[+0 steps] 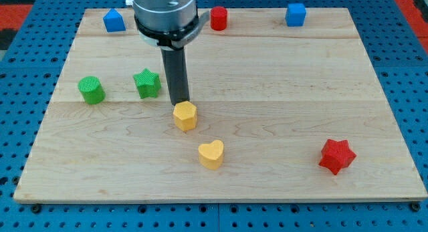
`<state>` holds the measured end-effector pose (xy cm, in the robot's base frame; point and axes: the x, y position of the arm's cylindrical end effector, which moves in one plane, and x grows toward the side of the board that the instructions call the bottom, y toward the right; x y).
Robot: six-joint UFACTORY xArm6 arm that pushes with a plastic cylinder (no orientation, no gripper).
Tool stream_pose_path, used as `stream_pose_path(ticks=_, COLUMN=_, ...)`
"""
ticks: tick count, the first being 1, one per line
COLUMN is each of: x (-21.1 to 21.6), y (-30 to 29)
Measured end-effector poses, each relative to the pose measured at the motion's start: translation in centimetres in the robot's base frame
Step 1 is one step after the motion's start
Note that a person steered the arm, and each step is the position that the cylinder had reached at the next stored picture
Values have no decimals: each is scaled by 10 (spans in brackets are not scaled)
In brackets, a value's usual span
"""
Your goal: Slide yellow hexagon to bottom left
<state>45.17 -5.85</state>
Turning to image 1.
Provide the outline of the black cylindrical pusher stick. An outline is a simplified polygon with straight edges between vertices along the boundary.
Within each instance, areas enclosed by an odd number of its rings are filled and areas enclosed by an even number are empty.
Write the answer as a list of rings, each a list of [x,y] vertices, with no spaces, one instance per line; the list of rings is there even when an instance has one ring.
[[[171,104],[189,101],[185,50],[161,50]]]

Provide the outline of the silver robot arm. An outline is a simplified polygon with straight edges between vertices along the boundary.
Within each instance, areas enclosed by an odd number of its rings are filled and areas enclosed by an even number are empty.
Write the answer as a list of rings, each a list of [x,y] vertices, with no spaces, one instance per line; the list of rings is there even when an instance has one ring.
[[[149,45],[160,48],[171,104],[190,100],[185,46],[210,20],[198,14],[196,0],[126,0],[134,10],[136,28]]]

